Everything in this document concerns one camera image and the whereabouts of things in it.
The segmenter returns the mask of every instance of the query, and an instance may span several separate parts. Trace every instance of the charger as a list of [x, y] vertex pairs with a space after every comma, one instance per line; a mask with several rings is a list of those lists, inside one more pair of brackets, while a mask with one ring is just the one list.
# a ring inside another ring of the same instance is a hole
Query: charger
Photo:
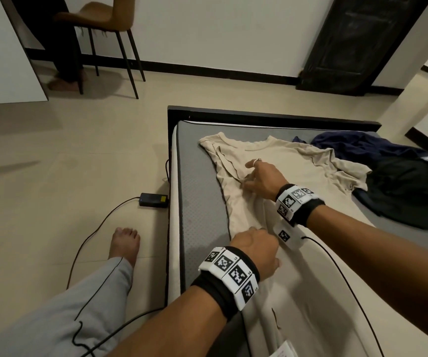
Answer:
[[168, 208], [169, 199], [164, 194], [141, 193], [139, 204], [140, 207]]

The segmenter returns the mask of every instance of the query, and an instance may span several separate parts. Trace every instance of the dark wooden door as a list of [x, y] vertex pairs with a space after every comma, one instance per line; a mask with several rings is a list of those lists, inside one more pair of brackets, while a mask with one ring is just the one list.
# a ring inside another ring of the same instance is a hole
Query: dark wooden door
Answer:
[[364, 95], [428, 0], [334, 0], [297, 89]]

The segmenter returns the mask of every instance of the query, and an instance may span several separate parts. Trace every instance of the beige t-shirt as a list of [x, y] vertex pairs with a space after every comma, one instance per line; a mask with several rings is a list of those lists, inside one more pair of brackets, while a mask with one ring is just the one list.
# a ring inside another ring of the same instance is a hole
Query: beige t-shirt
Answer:
[[[223, 133], [199, 143], [216, 164], [229, 214], [230, 235], [249, 227], [267, 228], [280, 220], [275, 204], [244, 192], [240, 182], [252, 172], [244, 165], [261, 158], [274, 164], [285, 178], [305, 186], [325, 203], [357, 220], [371, 224], [351, 199], [356, 187], [366, 188], [365, 165], [337, 159], [332, 149], [318, 149], [268, 137], [241, 142]], [[309, 229], [301, 231], [322, 243]], [[387, 356], [428, 356], [428, 337], [407, 322], [372, 291], [327, 246], [342, 269], [370, 319]], [[379, 356], [372, 332], [342, 276], [330, 258], [312, 241], [292, 251], [283, 243], [277, 253], [282, 267], [260, 283], [252, 302], [243, 310], [254, 357], [272, 354], [285, 339], [302, 356]], [[411, 339], [414, 348], [410, 348]]]

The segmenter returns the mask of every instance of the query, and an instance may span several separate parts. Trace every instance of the hand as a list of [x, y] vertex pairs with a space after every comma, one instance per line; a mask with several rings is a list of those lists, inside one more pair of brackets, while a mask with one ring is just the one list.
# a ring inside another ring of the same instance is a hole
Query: hand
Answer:
[[265, 199], [275, 201], [280, 188], [288, 184], [283, 174], [273, 164], [254, 159], [247, 162], [245, 167], [255, 170], [247, 177], [250, 180], [242, 184], [242, 189], [254, 192]]
[[235, 234], [230, 241], [234, 246], [250, 257], [260, 273], [260, 281], [273, 276], [280, 267], [280, 260], [276, 258], [278, 239], [265, 229], [251, 227], [249, 230]]

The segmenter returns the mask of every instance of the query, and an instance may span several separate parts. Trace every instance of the beige tile floor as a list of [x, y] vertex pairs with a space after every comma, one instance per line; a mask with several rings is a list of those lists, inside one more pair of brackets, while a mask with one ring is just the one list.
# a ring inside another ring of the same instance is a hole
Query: beige tile floor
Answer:
[[[44, 82], [54, 74], [48, 63], [36, 69]], [[114, 206], [167, 193], [168, 105], [381, 120], [382, 134], [408, 144], [402, 131], [428, 111], [424, 73], [399, 98], [154, 72], [142, 83], [135, 73], [135, 100], [125, 70], [87, 72], [83, 96], [48, 92], [49, 102], [0, 105], [0, 330], [64, 290], [77, 248]], [[161, 306], [167, 217], [136, 202], [117, 210], [82, 251], [73, 281], [103, 264], [116, 226], [136, 227], [127, 316]]]

